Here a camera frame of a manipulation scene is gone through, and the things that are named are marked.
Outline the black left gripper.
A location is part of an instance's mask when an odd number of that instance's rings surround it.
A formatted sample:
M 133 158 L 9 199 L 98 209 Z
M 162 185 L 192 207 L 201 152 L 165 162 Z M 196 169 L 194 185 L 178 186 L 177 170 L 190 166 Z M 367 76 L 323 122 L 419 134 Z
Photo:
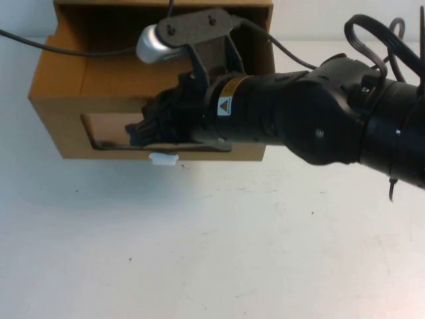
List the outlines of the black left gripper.
M 211 144 L 213 137 L 203 123 L 206 98 L 213 84 L 213 76 L 207 78 L 209 83 L 203 86 L 194 73 L 180 74 L 176 87 L 159 93 L 143 107 L 142 122 L 125 126 L 130 145 Z

